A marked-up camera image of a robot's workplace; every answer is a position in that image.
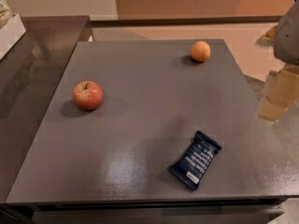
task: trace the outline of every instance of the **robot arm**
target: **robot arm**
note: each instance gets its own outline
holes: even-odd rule
[[[299,0],[278,23],[274,53],[285,66],[270,71],[259,105],[259,118],[268,125],[277,122],[299,98]]]

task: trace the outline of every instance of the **red apple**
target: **red apple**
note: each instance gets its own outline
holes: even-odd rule
[[[95,82],[83,81],[74,88],[73,100],[82,110],[94,110],[103,101],[103,91]]]

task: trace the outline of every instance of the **beige floor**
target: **beige floor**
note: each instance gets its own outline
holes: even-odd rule
[[[170,39],[224,39],[242,72],[260,81],[265,81],[269,70],[280,70],[284,63],[274,57],[272,47],[262,47],[257,39],[275,23],[243,23],[215,25],[151,26],[151,27],[106,27],[93,28],[95,41],[103,40],[170,40]],[[251,82],[254,90],[263,83]],[[283,204],[285,214],[270,224],[298,224],[299,199],[289,199]]]

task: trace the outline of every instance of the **dark countertop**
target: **dark countertop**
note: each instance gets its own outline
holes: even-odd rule
[[[283,126],[255,121],[258,101],[223,40],[207,41],[202,65],[188,58],[193,42],[78,43],[7,203],[298,197]],[[72,103],[82,79],[104,89],[93,112]],[[191,192],[167,169],[197,129],[223,149]]]
[[[0,61],[0,204],[21,168],[88,16],[21,18],[24,36]]]

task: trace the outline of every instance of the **white wall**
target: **white wall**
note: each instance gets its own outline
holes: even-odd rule
[[[7,0],[24,16],[90,15],[92,20],[283,15],[293,0]]]
[[[91,15],[92,20],[116,20],[115,0],[7,0],[23,16]]]

